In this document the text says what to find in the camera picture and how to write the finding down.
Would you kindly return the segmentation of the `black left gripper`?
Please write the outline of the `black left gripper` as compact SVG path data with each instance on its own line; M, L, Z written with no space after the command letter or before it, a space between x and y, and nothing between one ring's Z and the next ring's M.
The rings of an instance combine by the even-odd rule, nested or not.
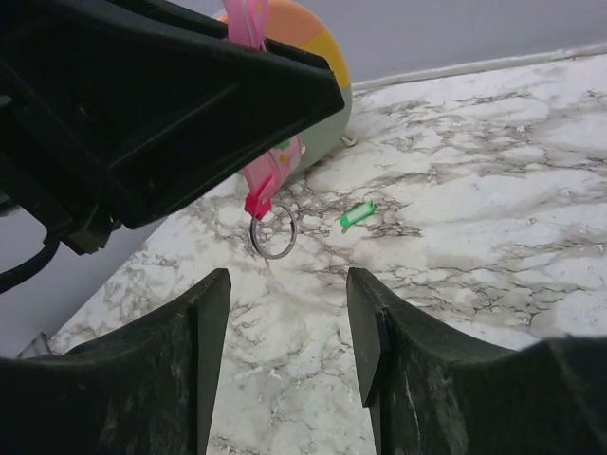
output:
M271 148L234 144L239 71L224 23L168 1L1 5L1 192L46 230L7 292L61 245L105 247L184 208Z

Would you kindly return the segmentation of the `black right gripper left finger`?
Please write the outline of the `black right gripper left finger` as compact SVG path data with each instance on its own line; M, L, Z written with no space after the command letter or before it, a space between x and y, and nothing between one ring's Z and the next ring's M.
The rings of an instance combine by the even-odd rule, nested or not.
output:
M230 311L216 269L63 355L1 362L5 454L203 454Z

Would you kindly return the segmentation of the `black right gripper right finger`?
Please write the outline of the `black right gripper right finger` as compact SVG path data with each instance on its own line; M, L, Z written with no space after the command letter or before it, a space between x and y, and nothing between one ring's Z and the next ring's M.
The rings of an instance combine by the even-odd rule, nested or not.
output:
M371 272L347 276L359 393L379 454L602 454L606 341L521 351L462 333Z

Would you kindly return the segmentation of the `pink strap keyring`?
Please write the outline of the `pink strap keyring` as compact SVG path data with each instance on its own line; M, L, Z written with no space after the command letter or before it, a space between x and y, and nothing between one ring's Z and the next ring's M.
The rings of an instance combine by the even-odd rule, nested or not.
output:
M267 51L266 30L269 18L267 0L225 0L228 40L238 45ZM255 250L267 260L279 260L294 247L298 227L292 210L283 203L273 203L272 198L286 179L299 166L305 146L298 136L292 136L259 156L241 171L248 183L248 195L244 210L251 217L249 236ZM258 223L277 206L290 218L291 236L285 249L271 253L264 249L258 239Z

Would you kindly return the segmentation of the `green key tag with key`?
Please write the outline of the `green key tag with key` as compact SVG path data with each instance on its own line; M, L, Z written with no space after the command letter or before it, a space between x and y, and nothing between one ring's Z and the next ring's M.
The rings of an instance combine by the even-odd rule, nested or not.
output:
M375 211L376 204L374 203L371 194L367 192L362 196L360 201L340 217L341 232L345 233L352 226L373 215Z

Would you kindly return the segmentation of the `aluminium table frame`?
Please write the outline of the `aluminium table frame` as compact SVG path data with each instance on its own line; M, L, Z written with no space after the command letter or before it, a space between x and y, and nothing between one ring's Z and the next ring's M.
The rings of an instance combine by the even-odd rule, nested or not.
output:
M371 81L356 82L352 84L354 92L382 88L399 83L420 82L442 79L467 74L483 73L512 67L529 66L533 64L546 64L575 58L585 58L606 53L606 44L589 45L572 49L558 49L555 51L528 54L515 57L504 57L480 62L456 64L433 68L394 76L387 76Z

